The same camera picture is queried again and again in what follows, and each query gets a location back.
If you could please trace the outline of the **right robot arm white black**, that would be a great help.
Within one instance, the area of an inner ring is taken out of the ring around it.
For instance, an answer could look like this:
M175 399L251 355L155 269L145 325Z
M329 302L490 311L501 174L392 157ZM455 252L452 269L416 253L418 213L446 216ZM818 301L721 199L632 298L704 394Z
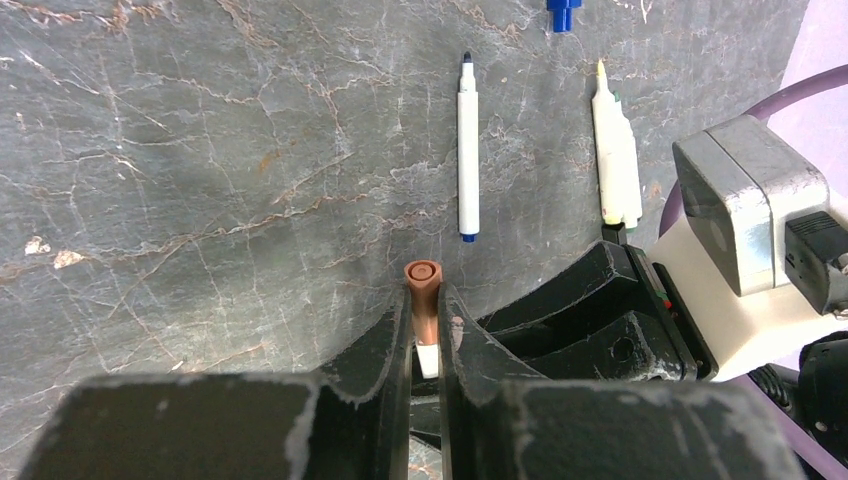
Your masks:
M787 236L790 285L818 307L847 307L847 241ZM413 311L435 332L441 267L417 260L404 269ZM626 243L600 241L569 268L519 300L478 319L480 325L531 368L551 378L715 380L717 348L693 318L667 265ZM847 457L847 332L802 347L799 373L766 360L746 375L778 408L834 456ZM435 380L413 380L412 431L441 448Z

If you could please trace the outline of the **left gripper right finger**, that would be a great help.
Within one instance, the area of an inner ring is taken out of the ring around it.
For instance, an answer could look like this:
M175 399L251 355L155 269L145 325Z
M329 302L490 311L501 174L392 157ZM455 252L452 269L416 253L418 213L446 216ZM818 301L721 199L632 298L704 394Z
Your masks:
M551 380L438 296L448 479L801 479L764 402L727 384Z

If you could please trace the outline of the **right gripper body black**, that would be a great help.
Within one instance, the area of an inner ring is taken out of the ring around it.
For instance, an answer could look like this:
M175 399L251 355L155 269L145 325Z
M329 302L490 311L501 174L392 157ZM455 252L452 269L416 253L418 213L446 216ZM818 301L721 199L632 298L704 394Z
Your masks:
M650 304L682 364L682 380L712 380L718 363L697 326L670 272L652 262L640 248L625 245L639 280L646 285Z

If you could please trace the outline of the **white pen yellow tip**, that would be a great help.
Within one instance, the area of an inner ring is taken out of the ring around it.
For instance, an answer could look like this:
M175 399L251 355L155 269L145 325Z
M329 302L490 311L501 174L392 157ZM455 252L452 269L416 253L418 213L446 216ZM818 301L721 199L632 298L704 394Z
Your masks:
M633 230L643 214L636 141L619 97L609 88L602 60L597 62L591 106L603 222Z

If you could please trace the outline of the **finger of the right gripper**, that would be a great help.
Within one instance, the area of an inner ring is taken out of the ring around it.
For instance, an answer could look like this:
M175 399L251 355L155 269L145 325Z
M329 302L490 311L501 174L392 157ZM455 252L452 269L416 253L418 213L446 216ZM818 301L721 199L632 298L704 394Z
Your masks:
M593 323L621 310L638 286L626 248L599 241L565 270L478 322L501 336L536 327L589 332Z
M521 361L553 379L681 381L688 375L662 323L635 311L558 350L545 352L539 337L524 333L513 346Z

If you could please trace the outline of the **white pen blue end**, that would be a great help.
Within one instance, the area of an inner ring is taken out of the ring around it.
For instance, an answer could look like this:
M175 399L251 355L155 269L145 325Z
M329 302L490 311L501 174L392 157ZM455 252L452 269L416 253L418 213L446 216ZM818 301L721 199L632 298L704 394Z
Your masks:
M479 100L472 55L463 53L457 92L458 231L465 243L480 233Z

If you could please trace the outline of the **brown pen cap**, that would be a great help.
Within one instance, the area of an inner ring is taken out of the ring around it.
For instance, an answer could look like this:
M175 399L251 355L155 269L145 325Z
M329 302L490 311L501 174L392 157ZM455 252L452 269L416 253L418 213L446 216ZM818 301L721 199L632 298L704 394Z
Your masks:
M416 260L405 267L411 294L412 326L422 377L439 376L438 292L443 282L442 267L430 260Z

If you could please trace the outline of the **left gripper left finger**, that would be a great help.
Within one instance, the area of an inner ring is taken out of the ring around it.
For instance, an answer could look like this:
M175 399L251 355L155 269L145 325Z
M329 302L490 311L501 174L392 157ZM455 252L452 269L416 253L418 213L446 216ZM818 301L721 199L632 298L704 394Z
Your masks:
M403 479L411 299L308 373L90 378L62 401L24 479Z

